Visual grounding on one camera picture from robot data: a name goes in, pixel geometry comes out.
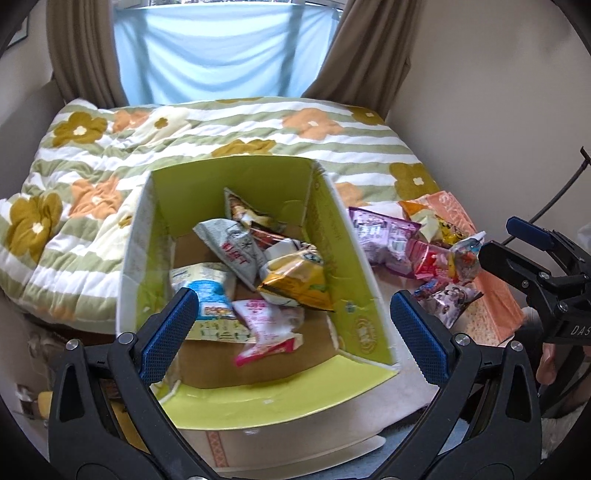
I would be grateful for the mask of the person's right hand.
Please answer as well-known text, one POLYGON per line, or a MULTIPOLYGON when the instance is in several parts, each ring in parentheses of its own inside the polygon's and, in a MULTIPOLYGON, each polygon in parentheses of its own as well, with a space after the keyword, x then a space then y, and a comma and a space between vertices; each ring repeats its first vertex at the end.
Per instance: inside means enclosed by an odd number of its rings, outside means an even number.
MULTIPOLYGON (((536 373, 536 379, 542 385, 550 385, 556 379, 556 347, 557 345, 554 344, 543 343, 543 353, 536 373)), ((585 355, 590 358, 590 346, 584 346, 583 350, 585 355)), ((582 382, 580 388, 590 395, 590 375, 582 382)))

